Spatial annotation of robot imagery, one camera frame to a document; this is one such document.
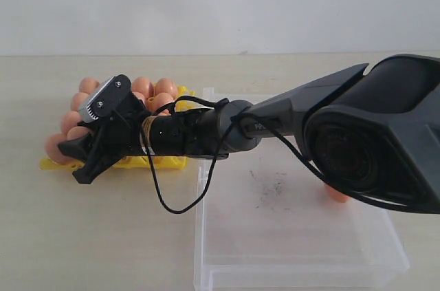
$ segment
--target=white wall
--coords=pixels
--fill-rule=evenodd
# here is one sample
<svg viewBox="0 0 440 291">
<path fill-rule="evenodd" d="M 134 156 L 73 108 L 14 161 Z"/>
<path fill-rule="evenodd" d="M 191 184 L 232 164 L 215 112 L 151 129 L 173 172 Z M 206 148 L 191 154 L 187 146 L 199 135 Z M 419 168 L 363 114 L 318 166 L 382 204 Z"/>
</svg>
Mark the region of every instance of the white wall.
<svg viewBox="0 0 440 291">
<path fill-rule="evenodd" d="M 440 50 L 439 0 L 0 2 L 0 55 Z"/>
</svg>

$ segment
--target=transparent plastic box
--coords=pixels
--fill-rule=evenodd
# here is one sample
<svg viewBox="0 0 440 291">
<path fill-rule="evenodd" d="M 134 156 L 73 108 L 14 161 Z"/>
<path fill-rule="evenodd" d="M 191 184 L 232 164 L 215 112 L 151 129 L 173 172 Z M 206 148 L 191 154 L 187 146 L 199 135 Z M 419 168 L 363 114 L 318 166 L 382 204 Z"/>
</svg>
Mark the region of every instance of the transparent plastic box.
<svg viewBox="0 0 440 291">
<path fill-rule="evenodd" d="M 258 103 L 271 96 L 207 88 L 203 97 Z M 200 162 L 199 193 L 209 168 L 210 161 Z M 198 291 L 378 288 L 409 268 L 385 210 L 333 202 L 276 138 L 217 162 L 196 219 Z"/>
</svg>

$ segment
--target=wire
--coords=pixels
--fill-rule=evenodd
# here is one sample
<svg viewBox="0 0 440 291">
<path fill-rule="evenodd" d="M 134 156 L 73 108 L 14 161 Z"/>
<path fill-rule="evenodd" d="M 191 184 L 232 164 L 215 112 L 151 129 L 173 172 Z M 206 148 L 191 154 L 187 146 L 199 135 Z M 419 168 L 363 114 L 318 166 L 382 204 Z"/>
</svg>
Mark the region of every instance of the wire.
<svg viewBox="0 0 440 291">
<path fill-rule="evenodd" d="M 163 107 L 160 107 L 157 111 L 155 111 L 153 113 L 153 115 L 157 115 L 158 113 L 168 109 L 170 111 L 170 114 L 172 116 L 175 115 L 175 106 L 176 103 L 180 100 L 189 100 L 189 101 L 193 101 L 196 103 L 199 103 L 201 105 L 205 105 L 207 107 L 212 107 L 212 108 L 218 108 L 222 105 L 224 105 L 226 102 L 228 102 L 228 100 L 221 100 L 219 102 L 209 102 L 207 100 L 202 100 L 200 98 L 195 98 L 192 96 L 181 96 L 179 97 L 175 102 L 172 103 L 168 103 L 167 105 L 164 105 Z M 405 213 L 425 213 L 425 214 L 435 214 L 433 212 L 429 212 L 429 211 L 425 211 L 425 210 L 421 210 L 420 208 L 417 208 L 416 206 L 402 206 L 399 204 L 391 204 L 391 203 L 387 203 L 387 202 L 379 202 L 377 200 L 371 199 L 369 197 L 365 197 L 359 193 L 356 193 L 355 191 L 350 191 L 350 190 L 346 190 L 345 188 L 343 188 L 342 186 L 340 186 L 337 182 L 333 182 L 331 180 L 329 180 L 327 177 L 325 177 L 324 174 L 322 174 L 314 165 L 312 165 L 301 153 L 300 151 L 288 140 L 286 139 L 284 136 L 282 136 L 279 132 L 277 132 L 277 130 L 275 130 L 275 128 L 273 128 L 272 126 L 270 126 L 266 120 L 264 118 L 258 117 L 254 114 L 249 114 L 246 112 L 242 112 L 239 113 L 238 115 L 236 115 L 235 117 L 231 118 L 231 124 L 230 126 L 226 129 L 225 133 L 223 134 L 223 136 L 221 137 L 217 148 L 214 152 L 214 155 L 212 157 L 212 163 L 208 172 L 208 178 L 206 180 L 206 184 L 203 188 L 203 191 L 201 192 L 201 194 L 199 195 L 199 197 L 193 201 L 191 204 L 189 204 L 187 207 L 181 209 L 181 210 L 175 210 L 170 208 L 164 201 L 164 198 L 162 196 L 162 192 L 160 191 L 160 187 L 159 187 L 159 182 L 157 181 L 157 174 L 156 174 L 156 170 L 154 167 L 154 163 L 153 163 L 153 158 L 151 157 L 151 152 L 147 149 L 146 150 L 146 154 L 148 156 L 148 161 L 150 163 L 151 166 L 151 173 L 153 176 L 153 181 L 154 181 L 154 185 L 155 185 L 155 190 L 157 193 L 157 197 L 159 198 L 160 204 L 169 212 L 169 213 L 173 213 L 173 214 L 182 214 L 185 212 L 188 212 L 190 209 L 192 209 L 194 206 L 196 206 L 198 203 L 200 203 L 200 201 L 205 197 L 206 193 L 208 192 L 209 186 L 211 184 L 211 179 L 212 179 L 212 175 L 214 172 L 214 167 L 215 164 L 217 162 L 217 158 L 219 156 L 219 152 L 223 146 L 223 143 L 225 142 L 226 138 L 229 136 L 230 132 L 235 128 L 239 126 L 239 122 L 240 120 L 242 120 L 243 118 L 251 118 L 257 122 L 259 122 L 263 127 L 265 127 L 272 135 L 274 135 L 276 138 L 278 138 L 282 143 L 284 143 L 287 148 L 289 148 L 289 150 L 321 181 L 323 181 L 325 184 L 331 186 L 332 188 L 334 188 L 335 190 L 348 195 L 349 197 L 352 197 L 356 200 L 359 200 L 361 202 L 364 202 L 366 204 L 372 205 L 372 206 L 376 206 L 376 207 L 380 207 L 380 208 L 384 208 L 387 210 L 392 210 L 392 211 L 399 211 L 399 212 L 405 212 Z M 141 133 L 141 137 L 142 137 L 142 141 L 145 145 L 145 147 L 148 147 L 147 145 L 147 140 L 146 140 L 146 134 L 143 130 L 142 127 L 140 127 L 140 133 Z"/>
</svg>

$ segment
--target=beige table surface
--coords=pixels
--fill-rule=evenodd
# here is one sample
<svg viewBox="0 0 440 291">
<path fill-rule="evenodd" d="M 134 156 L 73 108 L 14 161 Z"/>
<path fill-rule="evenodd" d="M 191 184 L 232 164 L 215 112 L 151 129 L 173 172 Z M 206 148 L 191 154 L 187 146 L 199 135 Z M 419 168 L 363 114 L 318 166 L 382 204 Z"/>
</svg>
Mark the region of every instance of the beige table surface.
<svg viewBox="0 0 440 291">
<path fill-rule="evenodd" d="M 81 186 L 39 170 L 82 77 L 170 76 L 200 95 L 276 94 L 388 55 L 0 58 L 0 290 L 193 290 L 195 211 L 167 213 L 148 171 L 112 170 Z M 196 161 L 159 173 L 174 208 L 193 199 L 196 179 Z M 440 217 L 391 216 L 411 267 L 386 290 L 438 290 Z"/>
</svg>

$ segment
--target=yellow egg tray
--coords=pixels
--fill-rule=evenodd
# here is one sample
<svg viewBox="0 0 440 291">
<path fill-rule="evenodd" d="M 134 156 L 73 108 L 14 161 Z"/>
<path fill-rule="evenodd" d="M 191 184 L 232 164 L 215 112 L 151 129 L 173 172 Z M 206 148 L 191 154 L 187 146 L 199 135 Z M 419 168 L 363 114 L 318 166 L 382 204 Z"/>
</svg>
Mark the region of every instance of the yellow egg tray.
<svg viewBox="0 0 440 291">
<path fill-rule="evenodd" d="M 184 86 L 178 86 L 179 96 L 194 96 L 195 91 L 190 91 Z M 181 100 L 176 104 L 176 111 L 185 111 L 194 107 L 192 102 Z M 187 157 L 153 157 L 155 169 L 183 169 L 186 166 Z M 53 162 L 50 158 L 44 157 L 40 160 L 40 169 L 69 169 L 74 171 L 84 165 L 83 162 L 74 160 L 69 164 L 60 165 Z M 148 157 L 125 157 L 113 165 L 116 169 L 149 169 L 150 162 Z"/>
</svg>

